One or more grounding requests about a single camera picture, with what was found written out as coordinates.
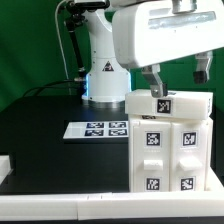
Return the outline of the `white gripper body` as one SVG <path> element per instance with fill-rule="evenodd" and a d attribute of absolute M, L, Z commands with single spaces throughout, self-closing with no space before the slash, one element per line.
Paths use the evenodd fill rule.
<path fill-rule="evenodd" d="M 224 47 L 224 2 L 111 0 L 115 56 L 124 68 L 148 65 Z"/>

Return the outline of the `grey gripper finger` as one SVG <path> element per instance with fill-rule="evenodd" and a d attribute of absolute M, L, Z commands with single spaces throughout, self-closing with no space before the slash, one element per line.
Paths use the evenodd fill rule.
<path fill-rule="evenodd" d="M 196 70 L 193 73 L 194 82 L 196 84 L 204 84 L 209 81 L 210 67 L 213 60 L 213 52 L 207 51 L 195 55 L 197 60 Z"/>
<path fill-rule="evenodd" d="M 149 83 L 151 95 L 154 98 L 166 96 L 166 84 L 162 82 L 160 76 L 160 65 L 154 64 L 142 68 L 142 75 Z"/>

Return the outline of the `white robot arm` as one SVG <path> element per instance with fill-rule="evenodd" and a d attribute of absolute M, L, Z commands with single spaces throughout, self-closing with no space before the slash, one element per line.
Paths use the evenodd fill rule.
<path fill-rule="evenodd" d="M 164 96 L 159 77 L 163 62 L 194 55 L 194 82 L 209 80 L 212 51 L 224 47 L 224 0 L 59 0 L 66 10 L 65 26 L 86 25 L 91 70 L 78 59 L 83 98 L 95 103 L 124 100 L 131 90 L 130 69 L 141 68 L 154 97 Z"/>

